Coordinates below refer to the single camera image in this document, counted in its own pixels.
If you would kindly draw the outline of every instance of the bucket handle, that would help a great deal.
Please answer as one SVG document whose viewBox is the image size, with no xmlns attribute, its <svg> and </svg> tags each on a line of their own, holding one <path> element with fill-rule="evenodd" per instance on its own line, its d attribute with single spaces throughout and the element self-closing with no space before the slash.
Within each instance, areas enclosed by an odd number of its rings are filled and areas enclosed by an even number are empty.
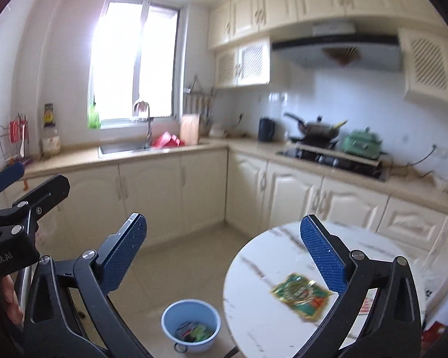
<svg viewBox="0 0 448 358">
<path fill-rule="evenodd" d="M 177 353 L 180 353 L 180 354 L 184 354 L 184 353 L 186 353 L 188 351 L 188 347 L 185 346 L 185 345 L 182 345 L 182 344 L 180 344 L 178 342 L 176 342 L 174 344 L 174 351 L 177 352 Z"/>
</svg>

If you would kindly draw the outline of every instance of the blue bucket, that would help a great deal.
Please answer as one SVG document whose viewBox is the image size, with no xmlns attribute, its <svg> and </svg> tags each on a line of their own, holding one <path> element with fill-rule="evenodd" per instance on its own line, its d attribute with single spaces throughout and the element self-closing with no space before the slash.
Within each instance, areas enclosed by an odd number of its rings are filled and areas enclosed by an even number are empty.
<svg viewBox="0 0 448 358">
<path fill-rule="evenodd" d="M 213 335 L 202 342 L 184 342 L 176 338 L 176 331 L 186 322 L 204 323 L 215 330 Z M 161 327 L 166 336 L 174 341 L 174 349 L 178 353 L 201 353 L 209 350 L 214 344 L 214 339 L 221 329 L 221 317 L 217 310 L 210 304 L 201 300 L 186 299 L 171 304 L 163 312 Z"/>
</svg>

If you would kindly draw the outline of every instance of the gas stove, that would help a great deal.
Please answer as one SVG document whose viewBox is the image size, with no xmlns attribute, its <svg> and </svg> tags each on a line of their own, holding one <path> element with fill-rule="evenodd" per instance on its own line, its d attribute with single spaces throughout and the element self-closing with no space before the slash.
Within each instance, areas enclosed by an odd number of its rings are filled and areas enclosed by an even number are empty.
<svg viewBox="0 0 448 358">
<path fill-rule="evenodd" d="M 381 160 L 370 160 L 359 156 L 348 155 L 336 149 L 336 142 L 330 142 L 324 147 L 289 143 L 286 150 L 277 154 L 339 168 L 382 182 L 387 180 L 387 174 L 383 170 Z"/>
</svg>

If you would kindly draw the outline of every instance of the window sill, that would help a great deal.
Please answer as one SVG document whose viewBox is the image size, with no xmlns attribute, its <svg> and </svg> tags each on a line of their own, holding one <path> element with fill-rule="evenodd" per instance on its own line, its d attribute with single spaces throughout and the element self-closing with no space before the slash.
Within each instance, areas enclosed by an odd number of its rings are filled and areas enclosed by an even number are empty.
<svg viewBox="0 0 448 358">
<path fill-rule="evenodd" d="M 171 117 L 156 117 L 151 125 L 164 125 L 177 123 L 177 119 L 174 116 Z M 148 122 L 144 121 L 132 121 L 132 120 L 103 120 L 101 122 L 101 128 L 91 130 L 104 130 L 104 129 L 120 129 L 120 128 L 142 128 L 148 127 Z"/>
</svg>

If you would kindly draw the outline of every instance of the green pot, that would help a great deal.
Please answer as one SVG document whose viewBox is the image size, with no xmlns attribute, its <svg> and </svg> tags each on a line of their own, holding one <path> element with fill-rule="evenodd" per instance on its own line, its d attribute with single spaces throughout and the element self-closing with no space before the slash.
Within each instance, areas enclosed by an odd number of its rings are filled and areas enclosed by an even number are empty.
<svg viewBox="0 0 448 358">
<path fill-rule="evenodd" d="M 360 156 L 376 160 L 380 157 L 382 150 L 382 140 L 376 133 L 371 133 L 370 128 L 365 130 L 354 130 L 349 136 L 345 137 L 342 144 L 342 151 L 349 155 Z"/>
</svg>

